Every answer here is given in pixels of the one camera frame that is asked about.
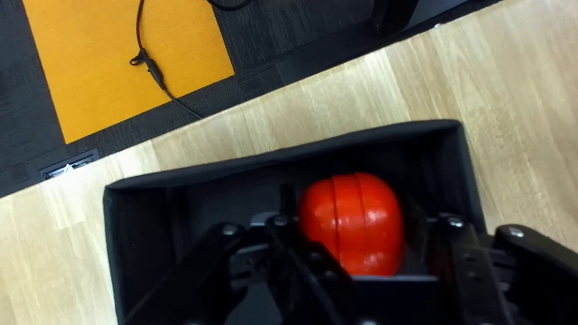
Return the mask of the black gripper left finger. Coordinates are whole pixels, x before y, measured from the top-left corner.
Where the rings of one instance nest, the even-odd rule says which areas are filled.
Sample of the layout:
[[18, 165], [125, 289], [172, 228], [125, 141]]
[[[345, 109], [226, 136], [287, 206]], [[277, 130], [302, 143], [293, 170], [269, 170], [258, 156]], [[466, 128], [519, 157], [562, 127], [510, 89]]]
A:
[[296, 193], [249, 228], [213, 226], [130, 309], [123, 325], [224, 325], [251, 286], [264, 284], [284, 325], [361, 325], [369, 307], [354, 280], [296, 230]]

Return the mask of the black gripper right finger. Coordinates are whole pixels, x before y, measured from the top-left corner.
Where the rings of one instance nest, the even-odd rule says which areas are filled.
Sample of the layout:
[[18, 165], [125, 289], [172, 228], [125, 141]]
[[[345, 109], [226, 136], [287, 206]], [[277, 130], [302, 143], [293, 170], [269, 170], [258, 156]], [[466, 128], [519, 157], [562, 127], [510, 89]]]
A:
[[403, 199], [407, 240], [439, 284], [443, 325], [578, 325], [578, 253], [504, 224], [490, 235], [472, 219]]

